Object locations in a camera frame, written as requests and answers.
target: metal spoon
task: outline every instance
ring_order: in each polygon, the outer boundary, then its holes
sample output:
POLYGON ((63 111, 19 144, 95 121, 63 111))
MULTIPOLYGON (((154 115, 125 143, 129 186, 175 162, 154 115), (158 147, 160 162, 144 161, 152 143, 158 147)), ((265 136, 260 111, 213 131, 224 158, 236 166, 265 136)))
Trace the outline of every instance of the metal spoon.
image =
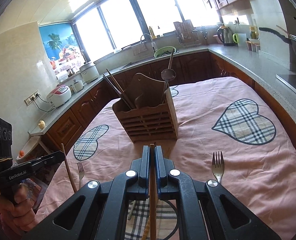
POLYGON ((176 72, 175 72, 174 70, 171 69, 171 64, 172 64, 172 59, 173 59, 173 57, 174 57, 174 52, 175 52, 175 50, 172 49, 168 68, 167 68, 167 69, 164 69, 164 70, 161 72, 161 78, 165 81, 165 85, 164 85, 164 89, 162 90, 162 95, 161 95, 161 102, 160 102, 160 104, 162 104, 163 101, 164 101, 164 93, 165 93, 165 91, 166 91, 166 89, 167 89, 168 82, 174 80, 175 77, 176 77, 176 72))

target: finger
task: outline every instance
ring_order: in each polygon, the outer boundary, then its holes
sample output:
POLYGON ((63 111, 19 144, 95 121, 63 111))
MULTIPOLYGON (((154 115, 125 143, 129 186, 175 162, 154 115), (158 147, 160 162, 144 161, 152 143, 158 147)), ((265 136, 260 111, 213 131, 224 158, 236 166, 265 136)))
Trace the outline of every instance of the finger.
POLYGON ((11 212, 11 215, 13 215, 14 217, 21 217, 27 214, 31 208, 31 201, 27 198, 26 200, 20 202, 14 207, 14 211, 11 212))
POLYGON ((34 228, 38 224, 37 220, 34 219, 29 225, 20 227, 23 231, 30 231, 32 228, 34 228))
POLYGON ((32 209, 30 209, 30 211, 27 214, 21 217, 14 218, 13 222, 15 223, 15 225, 22 227, 22 226, 29 225, 34 219, 35 219, 35 213, 33 212, 32 209))
POLYGON ((10 200, 0 195, 0 209, 4 209, 12 212, 14 211, 14 205, 11 203, 10 200))
POLYGON ((27 186, 25 186, 24 184, 21 184, 19 189, 16 191, 16 193, 14 194, 14 201, 17 203, 20 203, 24 200, 27 199, 27 195, 28 195, 28 188, 27 186))
POLYGON ((8 211, 3 211, 0 214, 0 219, 3 221, 8 227, 12 229, 17 235, 22 235, 22 229, 20 230, 19 227, 17 227, 13 223, 13 216, 8 211))

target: palm tree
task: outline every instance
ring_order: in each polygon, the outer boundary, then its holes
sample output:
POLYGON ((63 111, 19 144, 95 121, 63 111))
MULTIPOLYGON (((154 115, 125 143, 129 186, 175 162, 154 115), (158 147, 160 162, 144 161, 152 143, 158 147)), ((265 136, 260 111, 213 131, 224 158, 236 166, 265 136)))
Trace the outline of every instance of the palm tree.
POLYGON ((76 41, 74 35, 68 36, 67 37, 67 42, 68 42, 69 45, 77 46, 77 41, 76 41))
POLYGON ((60 40, 60 37, 58 34, 49 34, 48 35, 51 39, 51 41, 49 41, 47 44, 49 45, 49 47, 53 50, 56 50, 57 48, 59 48, 60 50, 62 50, 60 48, 60 45, 62 45, 62 41, 60 40))

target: kitchen counter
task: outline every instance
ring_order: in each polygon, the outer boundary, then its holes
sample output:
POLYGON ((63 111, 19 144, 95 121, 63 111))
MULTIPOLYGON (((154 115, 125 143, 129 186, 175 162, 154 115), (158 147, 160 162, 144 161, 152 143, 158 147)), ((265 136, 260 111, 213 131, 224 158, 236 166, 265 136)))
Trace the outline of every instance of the kitchen counter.
MULTIPOLYGON (((235 47, 224 47, 220 44, 213 44, 209 46, 195 46, 189 48, 179 48, 179 53, 174 54, 174 57, 183 56, 187 54, 209 51, 227 62, 231 63, 238 69, 242 70, 248 76, 250 76, 255 82, 261 85, 270 95, 272 95, 276 101, 288 112, 290 117, 296 123, 296 94, 284 85, 280 80, 276 78, 276 74, 294 74, 287 70, 282 65, 279 65, 259 54, 248 51, 247 49, 240 49, 235 47)), ((119 66, 110 72, 112 74, 122 73, 124 71, 146 65, 148 63, 160 61, 166 58, 170 58, 170 55, 160 58, 153 58, 140 62, 129 67, 119 66)), ((83 95, 89 92, 96 84, 103 80, 102 75, 98 79, 85 85, 85 88, 80 92, 72 95, 71 99, 64 105, 57 109, 45 114, 41 120, 45 121, 45 128, 41 130, 38 126, 32 127, 29 130, 31 136, 43 135, 49 128, 83 95)))

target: tropical poster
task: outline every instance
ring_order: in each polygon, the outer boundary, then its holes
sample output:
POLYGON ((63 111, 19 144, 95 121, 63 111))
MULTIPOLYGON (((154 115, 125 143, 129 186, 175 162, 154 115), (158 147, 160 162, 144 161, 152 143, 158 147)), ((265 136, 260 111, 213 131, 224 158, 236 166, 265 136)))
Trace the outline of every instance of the tropical poster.
POLYGON ((41 26, 39 31, 55 74, 58 75, 70 69, 79 71, 85 60, 70 23, 41 26))

